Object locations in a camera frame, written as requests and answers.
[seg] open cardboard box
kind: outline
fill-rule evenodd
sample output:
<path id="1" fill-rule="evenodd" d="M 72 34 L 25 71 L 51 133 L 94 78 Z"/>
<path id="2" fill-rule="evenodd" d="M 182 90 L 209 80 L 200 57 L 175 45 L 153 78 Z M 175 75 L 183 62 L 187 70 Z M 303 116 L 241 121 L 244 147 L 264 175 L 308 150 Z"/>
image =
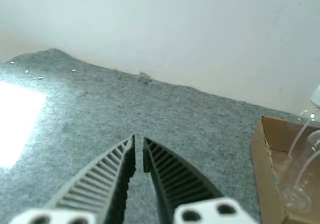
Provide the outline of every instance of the open cardboard box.
<path id="1" fill-rule="evenodd" d="M 291 139 L 279 142 L 286 123 L 285 120 L 263 116 L 251 140 L 252 161 L 263 224 L 320 224 L 320 195 L 312 197 L 312 208 L 307 214 L 298 214 L 288 210 L 279 197 L 277 186 L 281 178 L 279 170 L 282 169 L 284 160 L 289 159 L 288 150 L 292 143 Z M 301 126 L 296 125 L 294 128 L 292 136 Z M 316 128 L 307 128 L 305 137 L 314 130 Z M 302 146 L 303 143 L 297 143 L 295 151 L 301 151 Z M 320 173 L 319 160 L 312 161 L 307 171 Z M 316 178 L 308 185 L 308 188 L 318 190 L 320 175 L 316 175 Z"/>

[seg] black rubber pad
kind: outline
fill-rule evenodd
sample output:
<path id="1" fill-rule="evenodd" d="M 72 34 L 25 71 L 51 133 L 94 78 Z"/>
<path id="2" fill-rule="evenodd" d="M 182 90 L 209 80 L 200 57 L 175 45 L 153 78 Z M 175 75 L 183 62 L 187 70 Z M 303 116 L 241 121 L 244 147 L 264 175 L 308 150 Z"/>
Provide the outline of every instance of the black rubber pad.
<path id="1" fill-rule="evenodd" d="M 181 204 L 223 197 L 190 163 L 149 138 L 144 138 L 143 169 L 151 174 L 163 224 L 173 222 L 175 208 Z"/>
<path id="2" fill-rule="evenodd" d="M 90 211 L 97 223 L 121 224 L 135 166 L 135 138 L 131 136 L 84 167 L 46 207 Z"/>

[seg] white wall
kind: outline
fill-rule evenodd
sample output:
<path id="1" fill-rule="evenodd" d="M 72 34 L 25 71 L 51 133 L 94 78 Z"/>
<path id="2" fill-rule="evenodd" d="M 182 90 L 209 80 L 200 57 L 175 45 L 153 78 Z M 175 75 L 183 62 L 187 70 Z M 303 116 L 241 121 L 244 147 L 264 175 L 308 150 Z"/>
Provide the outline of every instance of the white wall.
<path id="1" fill-rule="evenodd" d="M 0 0 L 0 61 L 51 47 L 296 111 L 320 83 L 320 0 Z"/>

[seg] screw hole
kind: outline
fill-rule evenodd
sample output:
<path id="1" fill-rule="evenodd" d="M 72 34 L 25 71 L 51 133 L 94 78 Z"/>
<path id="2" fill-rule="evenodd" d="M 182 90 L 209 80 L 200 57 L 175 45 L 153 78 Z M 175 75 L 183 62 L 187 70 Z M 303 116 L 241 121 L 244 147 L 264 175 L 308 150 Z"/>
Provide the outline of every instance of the screw hole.
<path id="1" fill-rule="evenodd" d="M 88 224 L 88 222 L 84 218 L 77 218 L 77 219 L 71 221 L 70 224 Z"/>
<path id="2" fill-rule="evenodd" d="M 50 222 L 50 218 L 47 216 L 40 216 L 31 221 L 31 224 L 48 224 Z"/>
<path id="3" fill-rule="evenodd" d="M 233 214 L 235 213 L 235 209 L 233 207 L 230 207 L 229 205 L 220 205 L 218 207 L 218 211 L 220 214 Z"/>
<path id="4" fill-rule="evenodd" d="M 182 218 L 185 221 L 198 221 L 201 219 L 200 215 L 194 211 L 185 211 L 182 214 Z"/>

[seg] carpeted floor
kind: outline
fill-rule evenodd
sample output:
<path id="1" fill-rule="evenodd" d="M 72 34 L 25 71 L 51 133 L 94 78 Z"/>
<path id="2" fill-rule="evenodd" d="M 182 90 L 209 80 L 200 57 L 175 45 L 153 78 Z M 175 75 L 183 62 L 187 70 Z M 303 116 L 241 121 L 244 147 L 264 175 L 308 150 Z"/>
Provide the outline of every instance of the carpeted floor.
<path id="1" fill-rule="evenodd" d="M 284 113 L 96 67 L 56 49 L 10 61 L 0 65 L 0 84 L 40 93 L 44 102 L 18 162 L 0 167 L 0 224 L 41 207 L 79 169 L 130 134 L 136 136 L 137 165 L 124 223 L 159 223 L 150 178 L 143 173 L 143 136 L 184 157 L 260 220 L 250 138 L 261 115 Z M 14 122 L 19 127 L 19 117 Z M 7 147 L 15 149 L 10 139 L 0 144 L 2 157 Z"/>

